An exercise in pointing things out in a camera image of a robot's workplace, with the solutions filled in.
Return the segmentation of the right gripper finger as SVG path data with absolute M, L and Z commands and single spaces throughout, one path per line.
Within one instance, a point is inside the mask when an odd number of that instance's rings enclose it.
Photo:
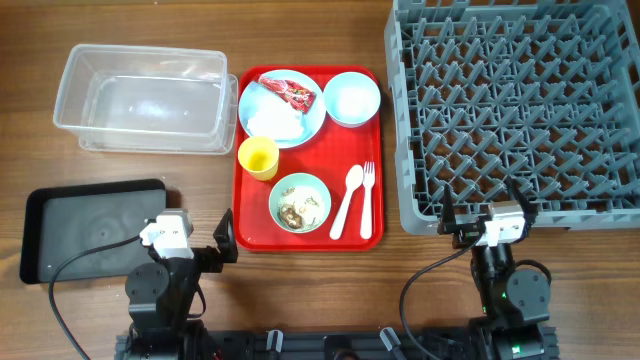
M 505 185 L 523 211 L 523 217 L 525 219 L 524 229 L 530 230 L 531 227 L 535 224 L 536 218 L 538 216 L 537 207 L 534 204 L 531 204 L 529 200 L 520 192 L 518 185 L 513 178 L 507 177 L 505 179 Z
M 451 190 L 448 185 L 444 186 L 444 194 L 442 198 L 441 218 L 439 222 L 439 234 L 452 234 L 457 229 L 457 221 L 455 217 L 454 206 L 452 202 Z

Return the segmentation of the red snack wrapper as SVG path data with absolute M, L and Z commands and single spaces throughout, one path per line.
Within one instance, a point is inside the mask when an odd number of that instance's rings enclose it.
M 261 75 L 258 83 L 303 114 L 309 112 L 316 100 L 315 92 L 292 80 Z

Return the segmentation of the green bowl with food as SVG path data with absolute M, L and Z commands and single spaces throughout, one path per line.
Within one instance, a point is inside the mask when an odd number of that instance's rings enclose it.
M 271 189 L 268 208 L 275 224 L 293 234 L 318 230 L 328 219 L 332 207 L 328 187 L 308 173 L 293 173 L 280 179 Z

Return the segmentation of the yellow plastic cup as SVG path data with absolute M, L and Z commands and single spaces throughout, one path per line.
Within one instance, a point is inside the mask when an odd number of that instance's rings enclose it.
M 241 167 L 259 181 L 269 181 L 277 173 L 279 148 L 276 142 L 264 136 L 247 138 L 239 146 L 237 158 Z

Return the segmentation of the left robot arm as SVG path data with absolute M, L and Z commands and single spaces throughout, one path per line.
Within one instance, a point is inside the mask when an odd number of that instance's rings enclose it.
M 119 337 L 116 359 L 221 359 L 216 343 L 198 314 L 193 299 L 204 296 L 199 279 L 235 263 L 238 248 L 233 214 L 227 210 L 213 233 L 214 246 L 193 248 L 193 224 L 185 209 L 166 209 L 146 221 L 141 245 L 152 258 L 127 277 L 129 334 Z

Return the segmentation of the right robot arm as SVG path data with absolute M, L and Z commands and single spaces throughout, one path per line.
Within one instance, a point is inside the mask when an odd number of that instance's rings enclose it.
M 550 318 L 552 276 L 543 264 L 516 261 L 511 246 L 529 236 L 538 215 L 515 181 L 505 180 L 512 199 L 489 205 L 472 223 L 456 220 L 452 194 L 444 188 L 438 233 L 453 236 L 452 247 L 472 253 L 471 274 L 484 315 L 468 322 L 475 359 L 557 359 L 555 330 Z

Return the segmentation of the white napkin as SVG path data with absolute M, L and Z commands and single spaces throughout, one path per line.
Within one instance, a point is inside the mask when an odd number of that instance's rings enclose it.
M 264 99 L 255 105 L 247 129 L 252 136 L 269 137 L 276 141 L 293 140 L 304 133 L 302 113 L 281 99 Z

